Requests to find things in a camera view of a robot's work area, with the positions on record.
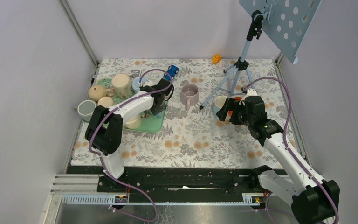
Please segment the mauve pink mug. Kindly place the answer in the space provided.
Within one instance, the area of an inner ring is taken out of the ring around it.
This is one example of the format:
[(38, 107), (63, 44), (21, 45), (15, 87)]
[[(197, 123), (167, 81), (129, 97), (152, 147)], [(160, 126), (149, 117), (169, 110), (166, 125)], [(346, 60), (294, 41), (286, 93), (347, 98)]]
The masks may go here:
[(195, 84), (185, 84), (180, 92), (180, 101), (188, 111), (199, 101), (199, 89)]

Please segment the orange mug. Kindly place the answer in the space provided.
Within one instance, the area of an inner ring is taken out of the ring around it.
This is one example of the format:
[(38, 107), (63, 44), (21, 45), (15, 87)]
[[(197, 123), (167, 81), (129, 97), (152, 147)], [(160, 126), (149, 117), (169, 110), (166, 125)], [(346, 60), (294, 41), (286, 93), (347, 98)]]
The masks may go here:
[[(241, 101), (241, 99), (242, 99), (242, 97), (235, 97), (235, 98), (234, 98), (234, 100), (239, 100), (239, 101)], [(233, 114), (232, 111), (229, 111), (229, 112), (228, 112), (228, 115), (229, 115), (230, 117), (232, 116), (232, 114)]]

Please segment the light blue upside-down mug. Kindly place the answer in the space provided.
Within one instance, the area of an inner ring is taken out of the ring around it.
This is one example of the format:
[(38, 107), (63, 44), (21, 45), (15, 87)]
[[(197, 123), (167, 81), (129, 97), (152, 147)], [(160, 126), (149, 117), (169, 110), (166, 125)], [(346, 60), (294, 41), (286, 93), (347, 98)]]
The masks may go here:
[(146, 77), (137, 77), (132, 81), (132, 89), (135, 93), (137, 93), (138, 91), (140, 91), (141, 87), (146, 85), (148, 81), (149, 79)]

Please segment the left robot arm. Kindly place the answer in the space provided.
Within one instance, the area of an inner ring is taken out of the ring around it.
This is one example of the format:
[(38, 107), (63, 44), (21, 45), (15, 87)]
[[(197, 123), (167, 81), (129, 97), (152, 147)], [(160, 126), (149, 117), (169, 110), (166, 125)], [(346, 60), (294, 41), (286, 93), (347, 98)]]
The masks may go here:
[(99, 157), (104, 173), (110, 177), (108, 186), (113, 191), (122, 191), (126, 186), (126, 180), (121, 176), (124, 166), (117, 152), (125, 123), (147, 110), (153, 115), (164, 111), (166, 99), (173, 90), (172, 82), (162, 78), (156, 85), (141, 87), (134, 96), (117, 105), (109, 108), (100, 105), (94, 109), (85, 139), (89, 142), (89, 151)]

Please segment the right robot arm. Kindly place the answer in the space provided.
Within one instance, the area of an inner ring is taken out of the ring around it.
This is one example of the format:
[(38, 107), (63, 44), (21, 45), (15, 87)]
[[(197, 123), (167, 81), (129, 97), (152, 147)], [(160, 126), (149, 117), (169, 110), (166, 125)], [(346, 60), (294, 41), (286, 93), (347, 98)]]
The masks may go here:
[(284, 129), (276, 121), (268, 119), (262, 98), (226, 98), (223, 107), (217, 111), (217, 117), (224, 121), (229, 112), (230, 123), (246, 125), (251, 136), (278, 160), (291, 179), (285, 180), (264, 165), (253, 170), (248, 183), (250, 189), (255, 192), (266, 189), (277, 195), (291, 206), (300, 224), (317, 224), (330, 217), (338, 221), (338, 184), (334, 180), (326, 181), (292, 149)]

